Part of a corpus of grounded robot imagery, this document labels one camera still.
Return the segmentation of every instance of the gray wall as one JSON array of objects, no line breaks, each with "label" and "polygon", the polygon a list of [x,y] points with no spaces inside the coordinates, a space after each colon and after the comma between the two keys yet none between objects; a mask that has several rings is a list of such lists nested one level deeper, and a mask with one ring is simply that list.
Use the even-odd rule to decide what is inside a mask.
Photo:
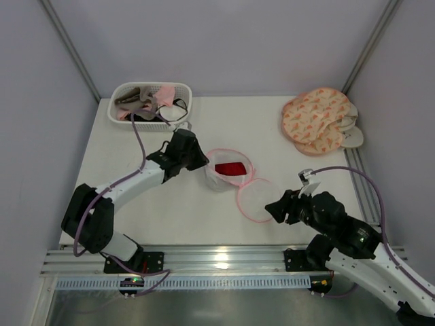
[{"label": "gray wall", "polygon": [[196,95],[342,88],[387,0],[52,0],[103,97],[131,81]]},{"label": "gray wall", "polygon": [[73,191],[97,104],[36,0],[0,2],[0,316],[19,326]]},{"label": "gray wall", "polygon": [[435,284],[435,1],[404,1],[350,99],[362,153],[387,206],[390,238]]}]

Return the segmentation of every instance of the white table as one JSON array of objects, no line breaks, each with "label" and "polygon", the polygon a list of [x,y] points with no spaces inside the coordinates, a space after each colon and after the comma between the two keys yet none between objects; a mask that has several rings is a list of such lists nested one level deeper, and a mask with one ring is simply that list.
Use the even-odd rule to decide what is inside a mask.
[{"label": "white table", "polygon": [[[282,191],[298,189],[298,172],[306,168],[346,165],[338,150],[322,157],[301,154],[281,133],[281,108],[291,96],[199,97],[193,99],[190,121],[205,153],[225,147],[244,153],[257,177]],[[141,152],[132,131],[121,130],[107,118],[109,100],[100,102],[82,162],[77,185],[97,186],[138,167]],[[171,133],[141,132],[147,153],[160,148]],[[164,185],[141,194],[115,218],[115,228],[142,245],[305,245],[316,234],[302,223],[292,226],[254,223],[236,206],[236,190],[217,193],[204,182],[202,169],[183,170]],[[348,172],[318,174],[324,190],[341,201],[351,216],[362,219]],[[63,233],[61,245],[73,239]]]}]

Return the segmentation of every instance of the white laundry basket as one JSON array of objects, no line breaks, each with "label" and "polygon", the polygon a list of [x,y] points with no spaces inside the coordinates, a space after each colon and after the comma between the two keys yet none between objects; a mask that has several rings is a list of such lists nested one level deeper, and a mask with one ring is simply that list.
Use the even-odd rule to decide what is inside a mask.
[{"label": "white laundry basket", "polygon": [[[156,93],[161,86],[163,85],[170,85],[175,87],[175,98],[180,98],[184,102],[186,102],[187,105],[187,114],[185,117],[181,118],[179,121],[171,122],[172,125],[178,126],[182,124],[183,122],[186,122],[189,120],[189,116],[192,112],[192,90],[189,86],[181,83],[125,83],[119,86],[115,89],[114,93],[112,94],[109,102],[109,108],[107,109],[107,116],[109,117],[110,121],[112,121],[115,125],[118,127],[125,129],[125,130],[133,130],[133,126],[130,121],[120,121],[116,119],[116,112],[117,107],[115,106],[115,100],[126,94],[127,92],[130,92],[135,87],[144,87],[149,86],[151,93]],[[164,122],[136,122],[135,123],[137,130],[139,131],[172,131],[172,129],[169,128],[167,124]]]}]

